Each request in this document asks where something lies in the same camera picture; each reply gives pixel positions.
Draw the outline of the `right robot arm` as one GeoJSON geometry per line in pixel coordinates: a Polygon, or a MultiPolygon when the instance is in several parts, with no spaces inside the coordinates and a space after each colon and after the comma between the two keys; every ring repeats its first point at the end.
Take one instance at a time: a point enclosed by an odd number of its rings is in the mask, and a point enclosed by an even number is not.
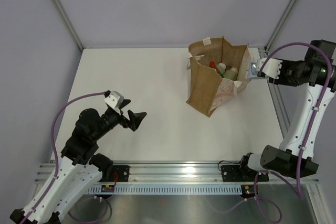
{"type": "Polygon", "coordinates": [[[280,60],[271,56],[249,62],[247,79],[268,79],[275,85],[298,87],[302,93],[289,129],[278,147],[267,145],[261,154],[248,153],[241,159],[238,176],[252,179],[261,169],[300,179],[313,175],[319,165],[313,150],[323,115],[335,96],[335,43],[313,40],[304,60],[280,60]]]}

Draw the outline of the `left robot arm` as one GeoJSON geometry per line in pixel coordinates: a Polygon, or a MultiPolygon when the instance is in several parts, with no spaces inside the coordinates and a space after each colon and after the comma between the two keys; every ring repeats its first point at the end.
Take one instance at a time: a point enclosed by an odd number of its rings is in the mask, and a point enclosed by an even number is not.
{"type": "Polygon", "coordinates": [[[124,116],[122,108],[130,103],[129,99],[110,94],[104,101],[107,105],[104,114],[92,108],[80,113],[43,187],[28,205],[11,213],[14,223],[60,223],[96,182],[118,178],[113,161],[97,153],[98,141],[117,125],[136,131],[147,113],[129,110],[128,116],[124,116]]]}

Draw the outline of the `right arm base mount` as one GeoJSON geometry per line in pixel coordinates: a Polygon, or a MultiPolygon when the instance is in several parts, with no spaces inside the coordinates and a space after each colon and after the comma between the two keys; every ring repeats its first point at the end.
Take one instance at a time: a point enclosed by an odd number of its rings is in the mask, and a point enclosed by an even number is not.
{"type": "Polygon", "coordinates": [[[253,182],[257,172],[240,165],[220,166],[223,182],[253,182]]]}

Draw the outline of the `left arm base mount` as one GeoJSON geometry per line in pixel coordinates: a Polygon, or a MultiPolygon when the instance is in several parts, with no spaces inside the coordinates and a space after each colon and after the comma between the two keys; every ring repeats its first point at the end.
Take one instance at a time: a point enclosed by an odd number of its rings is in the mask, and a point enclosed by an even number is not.
{"type": "Polygon", "coordinates": [[[102,178],[99,182],[128,182],[129,181],[129,165],[113,165],[105,168],[102,172],[102,178]]]}

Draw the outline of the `green dish soap bottle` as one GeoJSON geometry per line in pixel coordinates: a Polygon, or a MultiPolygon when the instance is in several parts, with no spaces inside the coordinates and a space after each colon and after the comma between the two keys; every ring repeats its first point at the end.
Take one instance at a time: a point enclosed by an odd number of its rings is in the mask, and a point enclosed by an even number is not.
{"type": "Polygon", "coordinates": [[[217,65],[216,65],[216,63],[214,61],[211,61],[209,63],[209,67],[212,68],[212,69],[214,69],[219,75],[222,74],[221,71],[218,69],[218,67],[217,67],[217,65]]]}

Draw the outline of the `brown canvas bag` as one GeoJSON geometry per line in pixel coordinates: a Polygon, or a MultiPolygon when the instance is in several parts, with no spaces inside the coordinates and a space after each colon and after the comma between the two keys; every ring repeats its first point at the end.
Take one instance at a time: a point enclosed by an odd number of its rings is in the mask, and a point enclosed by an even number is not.
{"type": "Polygon", "coordinates": [[[210,117],[222,103],[242,93],[249,80],[247,65],[251,61],[248,45],[233,45],[224,37],[205,38],[188,46],[188,68],[191,70],[187,104],[210,117]],[[223,78],[209,63],[224,63],[226,70],[238,70],[237,80],[223,78]]]}

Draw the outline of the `green bottle white cap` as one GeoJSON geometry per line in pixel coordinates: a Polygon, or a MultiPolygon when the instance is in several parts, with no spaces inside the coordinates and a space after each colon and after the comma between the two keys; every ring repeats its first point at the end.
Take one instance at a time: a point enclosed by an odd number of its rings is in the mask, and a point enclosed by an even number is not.
{"type": "Polygon", "coordinates": [[[234,67],[228,69],[223,74],[223,78],[236,81],[238,76],[238,70],[234,67]]]}
{"type": "Polygon", "coordinates": [[[219,75],[223,76],[226,71],[226,65],[224,63],[219,63],[216,65],[216,69],[219,75]]]}

